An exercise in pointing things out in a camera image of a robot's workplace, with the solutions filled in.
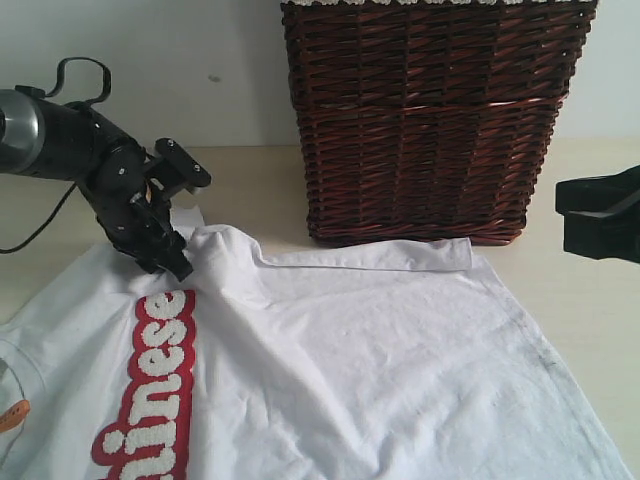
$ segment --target t-shirt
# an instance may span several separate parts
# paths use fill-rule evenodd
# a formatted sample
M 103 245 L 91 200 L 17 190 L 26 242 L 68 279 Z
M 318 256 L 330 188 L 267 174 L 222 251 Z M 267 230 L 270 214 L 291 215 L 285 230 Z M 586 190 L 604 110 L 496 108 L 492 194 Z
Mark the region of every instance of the t-shirt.
M 0 327 L 0 408 L 31 402 L 0 478 L 632 478 L 467 240 L 187 255 L 178 283 L 94 247 Z

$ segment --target wicker basket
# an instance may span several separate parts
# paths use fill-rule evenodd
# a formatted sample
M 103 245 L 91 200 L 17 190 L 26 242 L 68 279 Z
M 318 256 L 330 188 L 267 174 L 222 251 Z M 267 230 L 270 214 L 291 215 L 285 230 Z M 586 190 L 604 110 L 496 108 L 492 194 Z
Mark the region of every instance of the wicker basket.
M 521 233 L 597 1 L 469 1 L 282 5 L 318 241 Z

